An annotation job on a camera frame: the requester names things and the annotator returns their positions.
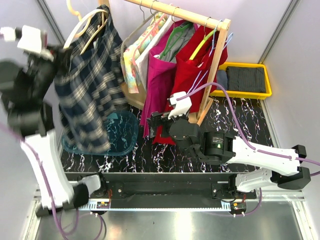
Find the navy plaid skirt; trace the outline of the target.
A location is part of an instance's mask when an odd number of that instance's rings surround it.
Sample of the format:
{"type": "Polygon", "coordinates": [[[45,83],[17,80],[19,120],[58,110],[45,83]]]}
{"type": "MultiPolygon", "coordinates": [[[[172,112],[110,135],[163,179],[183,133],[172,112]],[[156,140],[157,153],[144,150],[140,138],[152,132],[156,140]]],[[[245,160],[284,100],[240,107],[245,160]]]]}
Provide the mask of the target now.
{"type": "Polygon", "coordinates": [[[122,91],[122,39],[114,26],[110,9],[103,4],[88,13],[89,25],[76,37],[79,22],[64,48],[72,52],[66,72],[54,79],[64,138],[86,153],[105,153],[111,148],[104,125],[108,115],[124,107],[122,91]]]}

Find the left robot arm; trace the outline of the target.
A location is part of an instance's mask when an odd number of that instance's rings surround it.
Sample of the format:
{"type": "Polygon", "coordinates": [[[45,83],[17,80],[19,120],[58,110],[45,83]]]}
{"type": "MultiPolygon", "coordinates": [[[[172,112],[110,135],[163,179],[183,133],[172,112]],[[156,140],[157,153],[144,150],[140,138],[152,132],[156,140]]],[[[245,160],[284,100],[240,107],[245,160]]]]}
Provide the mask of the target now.
{"type": "Polygon", "coordinates": [[[11,60],[0,62],[1,101],[9,129],[20,139],[20,147],[32,166],[41,194],[37,217],[54,211],[78,209],[90,195],[103,198],[108,186],[99,174],[91,174],[72,185],[64,172],[57,147],[53,110],[44,97],[58,73],[67,71],[72,47],[48,46],[39,55],[30,53],[27,69],[11,60]]]}

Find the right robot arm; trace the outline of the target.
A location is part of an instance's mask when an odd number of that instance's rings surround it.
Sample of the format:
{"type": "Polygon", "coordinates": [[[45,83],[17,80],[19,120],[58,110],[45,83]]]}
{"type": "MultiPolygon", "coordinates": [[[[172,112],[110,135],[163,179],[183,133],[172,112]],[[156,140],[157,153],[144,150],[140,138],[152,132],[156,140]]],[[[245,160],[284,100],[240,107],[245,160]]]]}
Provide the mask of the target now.
{"type": "Polygon", "coordinates": [[[311,181],[310,170],[302,167],[298,159],[306,155],[302,145],[290,149],[256,143],[248,146],[241,137],[232,134],[202,131],[198,124],[189,122],[187,114],[174,116],[170,112],[154,112],[147,122],[154,130],[162,127],[164,135],[171,138],[182,153],[202,163],[258,167],[256,171],[229,177],[227,192],[232,198],[269,186],[302,190],[311,181]]]}

